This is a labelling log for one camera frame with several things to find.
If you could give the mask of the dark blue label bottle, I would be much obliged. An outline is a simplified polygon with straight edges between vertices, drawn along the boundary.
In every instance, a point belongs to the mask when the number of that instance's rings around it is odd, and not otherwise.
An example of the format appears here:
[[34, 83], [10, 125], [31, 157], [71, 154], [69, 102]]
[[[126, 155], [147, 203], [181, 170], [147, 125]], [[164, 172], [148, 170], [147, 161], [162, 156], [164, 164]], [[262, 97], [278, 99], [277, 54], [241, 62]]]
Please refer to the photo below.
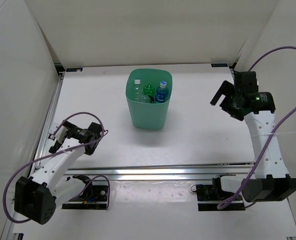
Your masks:
[[165, 103], [167, 96], [168, 96], [168, 88], [167, 88], [167, 82], [161, 81], [160, 85], [157, 87], [155, 91], [155, 102], [156, 103]]

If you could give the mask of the black label small bottle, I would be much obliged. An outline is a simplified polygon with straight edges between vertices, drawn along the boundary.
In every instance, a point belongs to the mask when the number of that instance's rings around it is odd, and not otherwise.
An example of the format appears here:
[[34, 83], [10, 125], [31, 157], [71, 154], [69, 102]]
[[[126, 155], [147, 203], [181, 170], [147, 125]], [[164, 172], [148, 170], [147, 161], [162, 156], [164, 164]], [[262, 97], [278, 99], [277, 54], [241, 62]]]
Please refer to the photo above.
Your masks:
[[155, 100], [151, 95], [141, 95], [139, 97], [139, 102], [144, 104], [153, 104]]

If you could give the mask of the clear unlabelled plastic bottle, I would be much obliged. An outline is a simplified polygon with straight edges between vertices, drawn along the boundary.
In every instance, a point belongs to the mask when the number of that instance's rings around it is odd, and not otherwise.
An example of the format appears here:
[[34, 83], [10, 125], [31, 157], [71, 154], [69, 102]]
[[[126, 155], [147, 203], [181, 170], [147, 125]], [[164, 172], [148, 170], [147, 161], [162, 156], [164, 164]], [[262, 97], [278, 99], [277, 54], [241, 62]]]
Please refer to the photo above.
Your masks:
[[134, 88], [133, 88], [134, 101], [139, 102], [141, 95], [142, 95], [141, 80], [135, 79], [134, 80]]

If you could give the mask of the green soda bottle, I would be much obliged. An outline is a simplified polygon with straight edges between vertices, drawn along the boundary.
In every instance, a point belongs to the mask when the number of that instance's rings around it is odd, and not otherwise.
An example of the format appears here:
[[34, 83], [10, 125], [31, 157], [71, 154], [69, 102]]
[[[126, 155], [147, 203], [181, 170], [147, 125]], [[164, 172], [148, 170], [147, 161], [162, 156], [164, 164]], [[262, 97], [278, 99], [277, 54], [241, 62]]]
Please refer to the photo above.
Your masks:
[[155, 96], [155, 88], [152, 85], [148, 84], [143, 87], [143, 94], [147, 95], [147, 96], [154, 97]]

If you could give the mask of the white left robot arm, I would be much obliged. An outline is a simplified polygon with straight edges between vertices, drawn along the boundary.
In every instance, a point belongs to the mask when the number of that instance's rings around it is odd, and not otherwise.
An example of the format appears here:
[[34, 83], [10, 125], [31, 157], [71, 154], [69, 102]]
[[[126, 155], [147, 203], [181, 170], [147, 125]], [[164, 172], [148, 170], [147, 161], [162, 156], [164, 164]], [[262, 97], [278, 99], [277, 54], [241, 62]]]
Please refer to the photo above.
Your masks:
[[57, 207], [71, 199], [91, 198], [90, 178], [74, 175], [64, 178], [66, 171], [82, 155], [92, 155], [103, 136], [102, 126], [92, 122], [88, 128], [79, 128], [66, 122], [51, 137], [52, 156], [30, 177], [20, 177], [15, 184], [14, 210], [37, 222], [46, 224]]

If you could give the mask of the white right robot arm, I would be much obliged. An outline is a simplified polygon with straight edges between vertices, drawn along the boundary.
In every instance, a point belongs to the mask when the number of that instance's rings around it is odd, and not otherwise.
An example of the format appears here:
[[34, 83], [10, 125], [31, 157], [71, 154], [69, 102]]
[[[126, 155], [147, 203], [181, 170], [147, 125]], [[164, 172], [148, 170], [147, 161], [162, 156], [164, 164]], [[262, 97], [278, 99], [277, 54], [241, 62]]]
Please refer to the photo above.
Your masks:
[[278, 138], [275, 136], [275, 103], [270, 92], [259, 91], [254, 71], [236, 72], [234, 82], [224, 81], [210, 104], [224, 96], [220, 107], [231, 117], [245, 121], [255, 156], [248, 177], [222, 175], [213, 180], [212, 194], [218, 200], [230, 193], [242, 195], [245, 201], [279, 202], [296, 191], [284, 163]]

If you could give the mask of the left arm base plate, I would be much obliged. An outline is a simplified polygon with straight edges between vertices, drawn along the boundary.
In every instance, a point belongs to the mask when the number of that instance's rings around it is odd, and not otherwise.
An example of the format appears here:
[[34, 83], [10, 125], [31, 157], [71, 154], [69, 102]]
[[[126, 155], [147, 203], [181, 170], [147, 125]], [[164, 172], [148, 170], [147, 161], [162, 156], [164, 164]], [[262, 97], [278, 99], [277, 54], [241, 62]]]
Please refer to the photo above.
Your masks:
[[88, 199], [77, 199], [62, 204], [63, 210], [106, 210], [108, 204], [108, 185], [93, 185]]

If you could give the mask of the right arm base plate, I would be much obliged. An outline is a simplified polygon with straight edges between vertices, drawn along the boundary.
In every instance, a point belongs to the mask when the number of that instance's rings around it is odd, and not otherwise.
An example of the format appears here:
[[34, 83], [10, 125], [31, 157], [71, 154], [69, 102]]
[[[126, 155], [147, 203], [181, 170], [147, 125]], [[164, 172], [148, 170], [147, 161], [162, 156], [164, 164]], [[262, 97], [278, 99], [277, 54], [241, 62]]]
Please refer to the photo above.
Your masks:
[[[233, 192], [216, 190], [213, 185], [194, 184], [190, 187], [190, 191], [197, 195], [199, 212], [217, 212], [217, 205], [234, 195]], [[242, 196], [238, 196], [235, 200], [222, 211], [245, 211], [245, 205]]]

